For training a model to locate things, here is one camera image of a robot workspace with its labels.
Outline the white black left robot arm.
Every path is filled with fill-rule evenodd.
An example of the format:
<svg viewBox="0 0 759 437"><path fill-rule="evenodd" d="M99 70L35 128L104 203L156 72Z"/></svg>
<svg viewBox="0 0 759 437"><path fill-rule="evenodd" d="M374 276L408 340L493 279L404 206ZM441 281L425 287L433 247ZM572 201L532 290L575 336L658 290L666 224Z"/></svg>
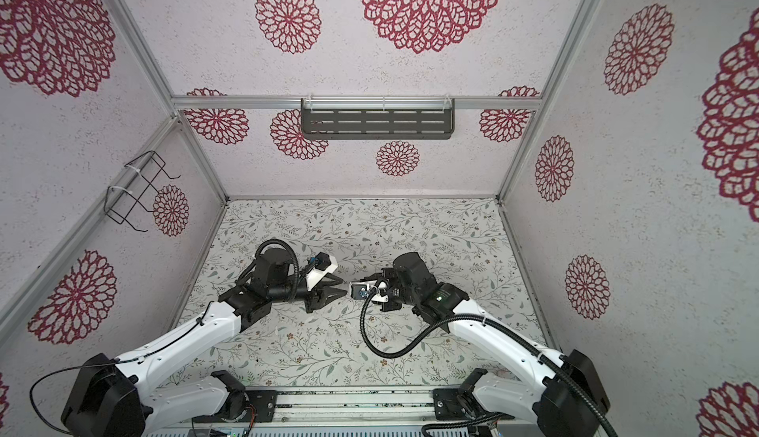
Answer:
<svg viewBox="0 0 759 437"><path fill-rule="evenodd" d="M195 358L266 318L277 303L315 312L345 296L337 259L320 252L298 264L292 247L270 239L233 287L201 314L116 358L98 354L79 370L61 415L73 436L145 436L184 420L210 416L237 422L251 404L229 371L162 391L160 385Z"/></svg>

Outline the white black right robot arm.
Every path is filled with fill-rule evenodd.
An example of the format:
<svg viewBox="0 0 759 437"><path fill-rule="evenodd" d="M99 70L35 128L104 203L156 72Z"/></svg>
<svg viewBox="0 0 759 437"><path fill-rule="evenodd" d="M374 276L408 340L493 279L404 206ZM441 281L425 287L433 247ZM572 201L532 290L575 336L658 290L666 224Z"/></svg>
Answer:
<svg viewBox="0 0 759 437"><path fill-rule="evenodd" d="M444 330L488 355L513 374L502 379L475 369L454 393L445 393L443 417L436 427L452 425L463 417L462 427L516 419L539 428L545 436L593 436L598 430L616 435L608 419L610 401L590 358L574 350L564 354L531 340L504 324L462 289L438 281L418 253L400 255L389 268L372 276L367 305L384 312L410 306L427 326L395 352L369 350L391 360L421 345L435 330Z"/></svg>

